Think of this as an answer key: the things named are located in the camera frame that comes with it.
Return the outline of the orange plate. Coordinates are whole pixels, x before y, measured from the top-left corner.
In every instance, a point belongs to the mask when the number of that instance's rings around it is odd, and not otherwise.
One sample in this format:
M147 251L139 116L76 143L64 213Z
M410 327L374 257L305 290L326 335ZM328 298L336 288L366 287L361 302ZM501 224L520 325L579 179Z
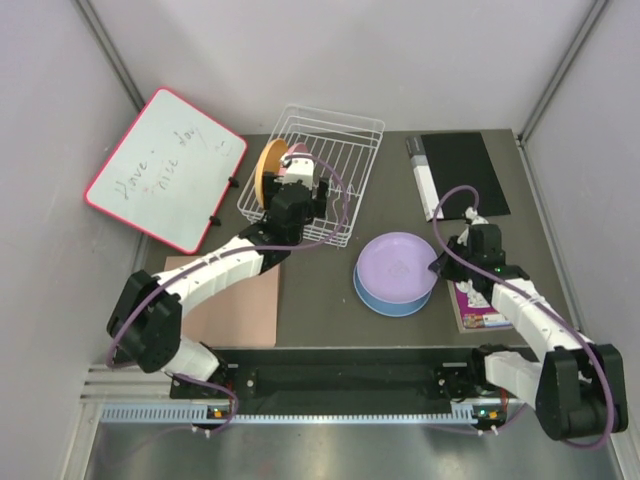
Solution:
M269 141L259 155L254 173L254 192L258 204L265 208L265 187L263 176L265 173L278 174L280 159L287 153L289 146L281 138Z

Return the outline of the purple plate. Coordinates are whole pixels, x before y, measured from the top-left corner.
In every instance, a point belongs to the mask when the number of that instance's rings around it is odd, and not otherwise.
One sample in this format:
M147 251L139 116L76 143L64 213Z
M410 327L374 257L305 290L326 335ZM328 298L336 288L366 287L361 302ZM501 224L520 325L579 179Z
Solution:
M437 281L429 265L437 258L424 239L408 232L390 232L372 239L356 262L364 287L390 302L411 302L431 293Z

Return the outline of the blue plate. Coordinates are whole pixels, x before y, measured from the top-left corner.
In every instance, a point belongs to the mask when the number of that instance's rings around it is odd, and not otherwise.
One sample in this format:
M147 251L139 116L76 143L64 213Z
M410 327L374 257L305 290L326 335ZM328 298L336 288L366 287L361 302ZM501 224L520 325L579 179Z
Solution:
M402 318L420 311L430 300L431 293L411 302L390 302L381 300L371 294L362 284L358 269L354 268L352 275L353 286L359 299L373 312L391 318Z

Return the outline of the pink plate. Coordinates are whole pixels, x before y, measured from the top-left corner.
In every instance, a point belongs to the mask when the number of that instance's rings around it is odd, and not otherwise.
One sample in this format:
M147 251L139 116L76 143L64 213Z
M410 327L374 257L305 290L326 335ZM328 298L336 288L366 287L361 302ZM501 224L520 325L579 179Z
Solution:
M305 143L298 142L298 143L295 143L292 146L290 146L288 148L288 150L286 151L286 153L283 154L279 159L278 175L279 176L284 176L285 175L286 170L287 170L287 166L286 166L285 160L287 159L288 156L293 155L293 154L308 154L308 153L309 153L309 149L307 148Z

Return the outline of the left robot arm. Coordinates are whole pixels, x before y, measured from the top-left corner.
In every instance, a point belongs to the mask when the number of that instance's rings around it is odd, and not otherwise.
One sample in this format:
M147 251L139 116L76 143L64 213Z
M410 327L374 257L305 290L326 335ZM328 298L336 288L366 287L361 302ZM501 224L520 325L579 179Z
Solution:
M190 381L205 396L226 387L223 361L213 350L181 333L184 317L218 293L257 277L305 249L305 227L326 212L329 184L313 180L325 161L302 152L285 151L264 168L255 191L266 201L263 217L222 247L191 263L150 275L132 274L107 323L112 339L106 364L123 352L145 373L163 372Z

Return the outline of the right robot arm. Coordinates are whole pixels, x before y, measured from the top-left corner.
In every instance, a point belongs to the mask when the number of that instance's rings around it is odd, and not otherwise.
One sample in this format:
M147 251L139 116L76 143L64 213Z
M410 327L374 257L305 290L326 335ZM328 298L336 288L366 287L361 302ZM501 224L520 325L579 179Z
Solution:
M506 262L500 228L469 224L460 235L441 240L442 254L430 270L451 282L470 282L525 340L534 360L503 345L473 349L466 380L476 394L504 389L530 406L553 440L591 448L628 428L629 415L621 353L598 345L567 324L536 290L530 276Z

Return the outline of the purple booklet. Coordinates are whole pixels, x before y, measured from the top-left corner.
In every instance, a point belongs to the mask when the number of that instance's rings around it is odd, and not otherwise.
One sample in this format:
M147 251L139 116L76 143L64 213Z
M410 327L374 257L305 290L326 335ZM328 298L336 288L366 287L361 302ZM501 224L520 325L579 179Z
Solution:
M456 324L460 333L512 330L512 324L498 313L470 282L447 282Z

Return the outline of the black clip file folder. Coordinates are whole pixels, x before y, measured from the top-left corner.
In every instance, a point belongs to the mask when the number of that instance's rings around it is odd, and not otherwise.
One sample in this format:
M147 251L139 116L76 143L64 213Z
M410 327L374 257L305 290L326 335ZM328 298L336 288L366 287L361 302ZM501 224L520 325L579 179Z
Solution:
M442 197L460 185L478 192L476 207L484 217L504 216L510 208L496 175L482 134L452 132L411 135L405 141L419 197L430 221L457 220L474 204L474 196L461 192L449 198L440 211L435 208Z

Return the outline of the brown cardboard sheet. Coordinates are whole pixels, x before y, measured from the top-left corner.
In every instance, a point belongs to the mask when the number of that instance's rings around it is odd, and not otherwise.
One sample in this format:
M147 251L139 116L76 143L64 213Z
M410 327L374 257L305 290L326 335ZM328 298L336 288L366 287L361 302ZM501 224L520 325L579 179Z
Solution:
M254 275L245 252L201 266L167 288L182 305L182 335L213 349L276 344L280 267Z

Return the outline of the pink framed whiteboard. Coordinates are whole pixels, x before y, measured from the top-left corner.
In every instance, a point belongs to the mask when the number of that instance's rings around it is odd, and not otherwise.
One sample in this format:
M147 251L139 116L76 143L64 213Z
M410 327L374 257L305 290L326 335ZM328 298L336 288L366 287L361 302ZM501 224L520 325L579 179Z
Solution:
M174 249L201 246L247 142L167 88L152 95L84 194Z

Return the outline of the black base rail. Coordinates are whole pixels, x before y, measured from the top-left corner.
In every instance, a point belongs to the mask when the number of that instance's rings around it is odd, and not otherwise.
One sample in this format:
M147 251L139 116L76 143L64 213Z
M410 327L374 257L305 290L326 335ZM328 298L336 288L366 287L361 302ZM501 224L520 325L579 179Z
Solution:
M215 383L242 414L445 413L488 389L473 383L465 347L220 350Z

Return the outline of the aluminium frame post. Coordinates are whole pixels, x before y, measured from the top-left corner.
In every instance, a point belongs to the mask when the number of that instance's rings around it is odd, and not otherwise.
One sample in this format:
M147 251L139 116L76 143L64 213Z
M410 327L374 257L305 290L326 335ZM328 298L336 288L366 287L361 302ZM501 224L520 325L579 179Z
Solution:
M515 136L516 142L520 147L524 147L534 134L538 124L609 6L609 0L595 0L589 3L586 13L580 20L575 32L571 35L568 45L563 50L558 64L546 82L541 95L536 100L532 111L527 116L521 131Z
M111 38L110 33L100 18L98 11L93 5L93 2L89 0L72 0L71 3L86 24L133 107L140 113L146 105L144 97L127 68L114 40Z

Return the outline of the left aluminium frame post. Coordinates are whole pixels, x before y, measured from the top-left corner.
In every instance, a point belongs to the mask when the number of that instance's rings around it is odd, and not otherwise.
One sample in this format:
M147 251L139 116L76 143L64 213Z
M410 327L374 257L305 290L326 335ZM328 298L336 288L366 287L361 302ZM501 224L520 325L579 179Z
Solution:
M110 33L100 18L98 11L93 5L93 2L89 0L72 0L71 3L86 24L133 107L140 113L146 105L144 97L127 68L114 40L111 38Z

